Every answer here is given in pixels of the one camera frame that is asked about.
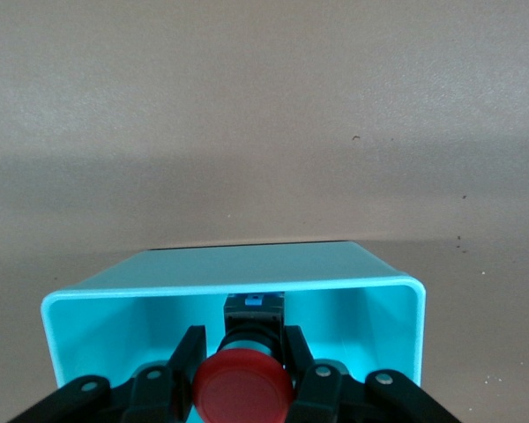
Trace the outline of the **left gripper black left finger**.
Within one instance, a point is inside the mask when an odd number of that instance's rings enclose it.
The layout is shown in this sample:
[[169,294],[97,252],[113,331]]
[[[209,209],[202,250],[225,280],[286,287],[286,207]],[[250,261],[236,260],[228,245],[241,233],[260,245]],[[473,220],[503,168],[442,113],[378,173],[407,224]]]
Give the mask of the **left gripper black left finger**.
[[80,376],[12,421],[185,422],[193,377],[205,358],[205,327],[190,326],[167,362],[144,365],[116,387],[103,376]]

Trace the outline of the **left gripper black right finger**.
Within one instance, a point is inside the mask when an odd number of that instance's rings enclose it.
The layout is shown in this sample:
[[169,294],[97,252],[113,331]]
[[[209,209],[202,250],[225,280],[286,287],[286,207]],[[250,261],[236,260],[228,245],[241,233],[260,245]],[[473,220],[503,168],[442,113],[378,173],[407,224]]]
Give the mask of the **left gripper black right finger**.
[[295,377],[286,422],[457,422],[415,382],[397,370],[371,372],[364,382],[313,358],[302,329],[285,328],[285,357]]

